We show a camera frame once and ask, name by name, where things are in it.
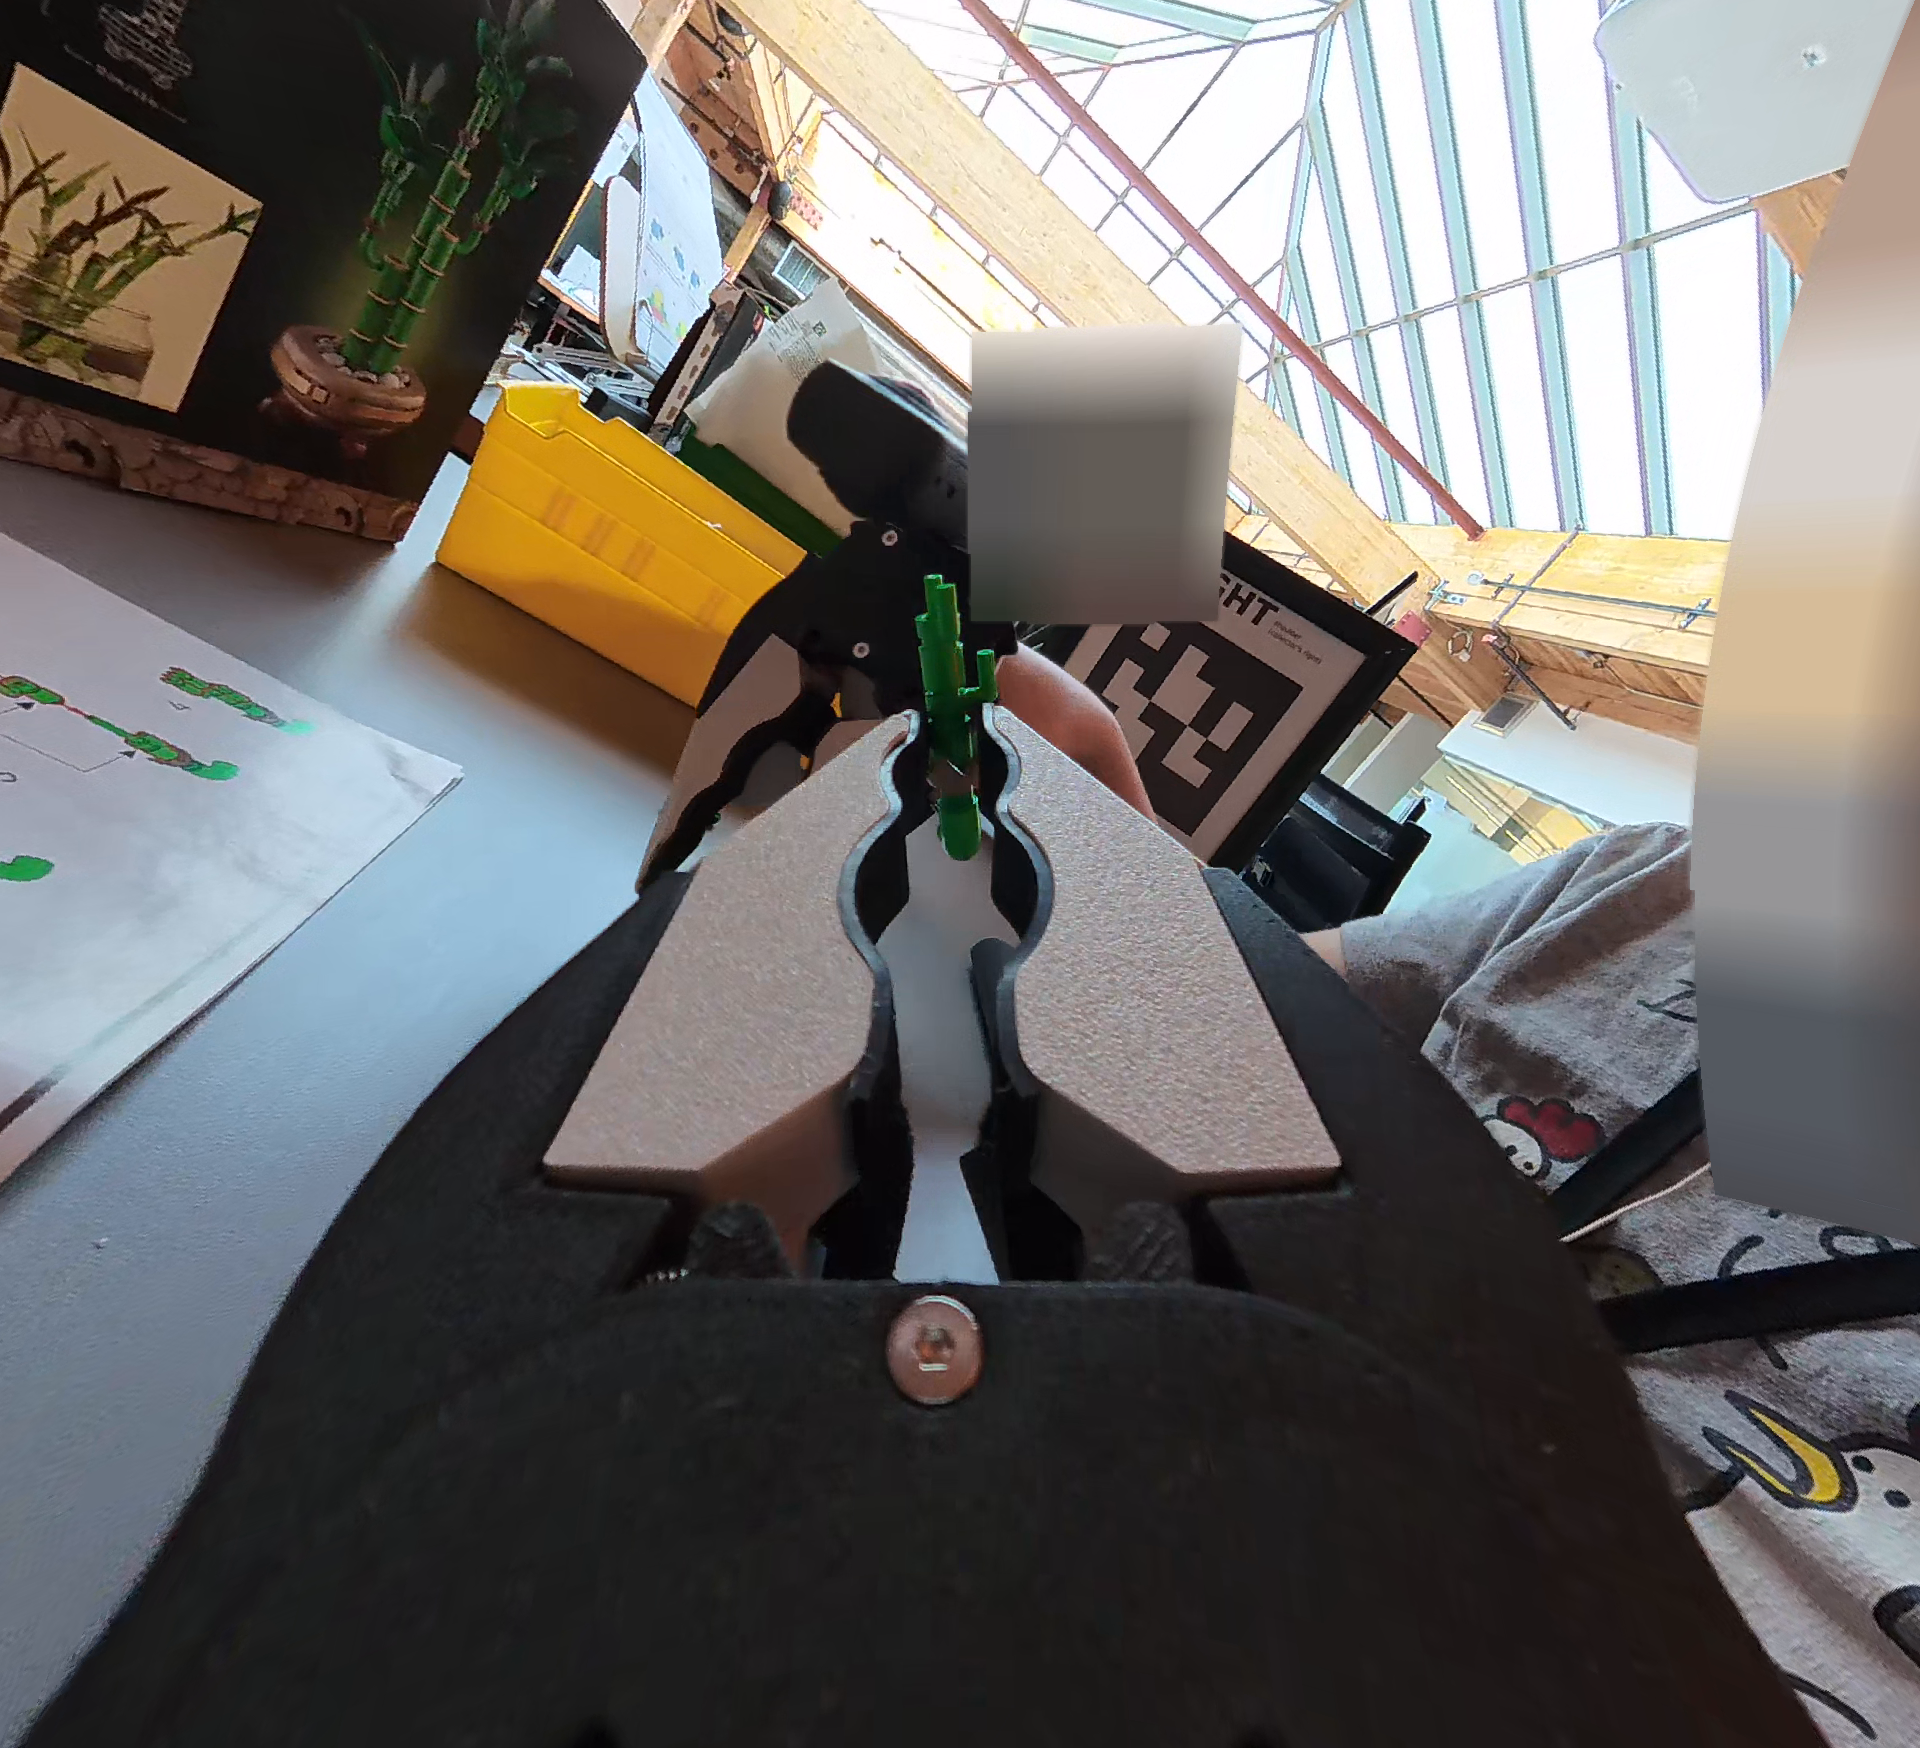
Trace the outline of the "lego instruction booklet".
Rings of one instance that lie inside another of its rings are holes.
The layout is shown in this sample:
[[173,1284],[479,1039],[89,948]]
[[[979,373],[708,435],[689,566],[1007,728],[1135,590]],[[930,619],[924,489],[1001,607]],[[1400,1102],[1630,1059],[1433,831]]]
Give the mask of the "lego instruction booklet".
[[4,537],[4,1176],[462,776]]

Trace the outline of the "black lego set box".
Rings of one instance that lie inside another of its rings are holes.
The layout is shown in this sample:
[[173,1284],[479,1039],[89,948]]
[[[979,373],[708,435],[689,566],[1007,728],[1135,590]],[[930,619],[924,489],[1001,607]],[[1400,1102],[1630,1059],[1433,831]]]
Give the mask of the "black lego set box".
[[604,0],[3,0],[4,457],[400,539],[643,74]]

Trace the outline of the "green plastic bin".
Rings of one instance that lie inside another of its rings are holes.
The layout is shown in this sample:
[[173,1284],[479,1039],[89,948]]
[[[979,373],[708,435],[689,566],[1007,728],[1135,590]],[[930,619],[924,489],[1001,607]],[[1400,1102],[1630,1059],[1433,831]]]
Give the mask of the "green plastic bin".
[[808,554],[829,555],[839,547],[842,533],[836,528],[769,484],[727,446],[702,438],[691,425],[676,437],[676,453],[684,466]]

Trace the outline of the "person's grey printed shirt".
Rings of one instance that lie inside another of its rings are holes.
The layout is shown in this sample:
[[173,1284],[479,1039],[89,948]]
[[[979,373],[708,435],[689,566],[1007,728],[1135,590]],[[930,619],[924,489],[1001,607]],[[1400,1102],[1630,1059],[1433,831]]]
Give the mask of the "person's grey printed shirt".
[[1541,1190],[1692,1537],[1827,1744],[1919,1742],[1916,1249],[1720,1194],[1692,836],[1621,825],[1345,926],[1348,985]]

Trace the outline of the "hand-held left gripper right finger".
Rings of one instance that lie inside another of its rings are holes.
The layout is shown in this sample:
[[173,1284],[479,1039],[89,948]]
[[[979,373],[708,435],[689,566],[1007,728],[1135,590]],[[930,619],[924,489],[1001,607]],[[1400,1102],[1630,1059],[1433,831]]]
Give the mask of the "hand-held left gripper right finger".
[[1006,708],[981,727],[993,899],[1017,933],[993,998],[1037,1104],[1030,1180],[1076,1224],[1331,1183],[1337,1150],[1202,865]]

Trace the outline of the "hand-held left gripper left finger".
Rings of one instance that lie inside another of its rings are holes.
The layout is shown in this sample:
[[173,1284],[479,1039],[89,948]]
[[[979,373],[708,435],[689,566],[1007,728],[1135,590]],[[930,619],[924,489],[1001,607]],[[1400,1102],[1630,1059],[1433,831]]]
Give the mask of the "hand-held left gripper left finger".
[[859,736],[689,875],[544,1163],[700,1208],[745,1201],[782,1243],[900,1243],[913,1135],[879,937],[908,899],[894,776],[920,718]]

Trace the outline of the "yellow plastic bin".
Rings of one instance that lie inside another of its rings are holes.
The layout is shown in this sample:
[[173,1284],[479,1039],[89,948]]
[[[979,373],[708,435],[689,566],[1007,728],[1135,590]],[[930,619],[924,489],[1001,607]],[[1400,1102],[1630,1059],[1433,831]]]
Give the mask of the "yellow plastic bin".
[[437,560],[686,705],[803,547],[580,391],[510,385]]

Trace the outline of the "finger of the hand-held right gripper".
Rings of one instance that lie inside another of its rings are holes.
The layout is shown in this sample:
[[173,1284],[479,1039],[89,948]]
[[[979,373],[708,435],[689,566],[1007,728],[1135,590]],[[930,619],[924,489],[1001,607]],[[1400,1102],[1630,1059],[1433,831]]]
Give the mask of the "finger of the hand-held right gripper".
[[816,712],[780,712],[756,724],[738,712],[702,715],[649,834],[637,889],[686,865],[727,809],[751,818],[799,786],[816,741]]
[[750,724],[780,712],[816,712],[818,741],[808,758],[810,770],[821,742],[836,724],[834,685],[829,672],[810,666],[790,641],[769,635],[700,717],[706,712],[738,712],[747,717]]

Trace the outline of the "green lego bamboo stem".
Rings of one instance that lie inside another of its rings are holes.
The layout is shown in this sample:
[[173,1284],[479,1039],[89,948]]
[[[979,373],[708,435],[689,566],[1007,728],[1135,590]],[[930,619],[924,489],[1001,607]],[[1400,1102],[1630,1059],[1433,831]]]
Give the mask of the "green lego bamboo stem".
[[927,788],[943,850],[972,862],[981,847],[978,794],[979,710],[998,702],[995,653],[967,654],[959,590],[924,576],[924,610],[917,616],[924,696]]

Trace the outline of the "person's right hand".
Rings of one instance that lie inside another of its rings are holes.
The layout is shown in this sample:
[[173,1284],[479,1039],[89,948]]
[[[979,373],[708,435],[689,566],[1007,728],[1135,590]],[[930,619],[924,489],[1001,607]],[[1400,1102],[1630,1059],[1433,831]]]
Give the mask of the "person's right hand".
[[1116,715],[1051,658],[1020,646],[995,665],[999,702],[1146,819],[1152,803]]

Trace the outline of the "black framed marker sign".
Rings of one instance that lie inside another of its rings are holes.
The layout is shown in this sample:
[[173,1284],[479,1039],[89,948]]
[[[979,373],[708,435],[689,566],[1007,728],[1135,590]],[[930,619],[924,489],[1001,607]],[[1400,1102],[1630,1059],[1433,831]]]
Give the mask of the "black framed marker sign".
[[1238,535],[1220,555],[1210,621],[1049,626],[1040,649],[1112,707],[1164,829],[1240,871],[1415,644]]

